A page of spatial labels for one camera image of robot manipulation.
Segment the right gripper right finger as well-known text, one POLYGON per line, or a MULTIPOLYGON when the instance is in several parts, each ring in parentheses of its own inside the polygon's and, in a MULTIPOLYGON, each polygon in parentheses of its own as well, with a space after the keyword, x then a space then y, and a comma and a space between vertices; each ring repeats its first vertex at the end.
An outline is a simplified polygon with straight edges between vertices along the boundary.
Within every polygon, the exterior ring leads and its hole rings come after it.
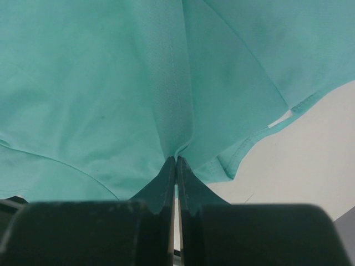
POLYGON ((312 204, 230 204, 176 163, 183 265, 350 265, 327 213, 312 204))

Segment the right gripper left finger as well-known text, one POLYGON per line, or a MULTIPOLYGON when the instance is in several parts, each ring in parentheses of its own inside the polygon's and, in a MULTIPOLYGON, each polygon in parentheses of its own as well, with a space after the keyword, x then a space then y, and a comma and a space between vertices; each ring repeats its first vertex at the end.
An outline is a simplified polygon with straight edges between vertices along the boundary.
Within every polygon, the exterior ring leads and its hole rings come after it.
POLYGON ((2 265, 172 265, 175 159, 127 201, 35 202, 16 207, 2 265))

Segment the teal t-shirt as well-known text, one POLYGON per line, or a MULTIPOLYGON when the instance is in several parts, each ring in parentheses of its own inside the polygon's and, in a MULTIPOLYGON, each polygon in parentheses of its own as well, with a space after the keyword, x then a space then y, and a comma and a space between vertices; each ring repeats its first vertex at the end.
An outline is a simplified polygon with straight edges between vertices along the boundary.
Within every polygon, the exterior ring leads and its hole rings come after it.
POLYGON ((1 197, 123 200, 170 156, 231 180, 353 80, 353 1, 2 1, 1 197))

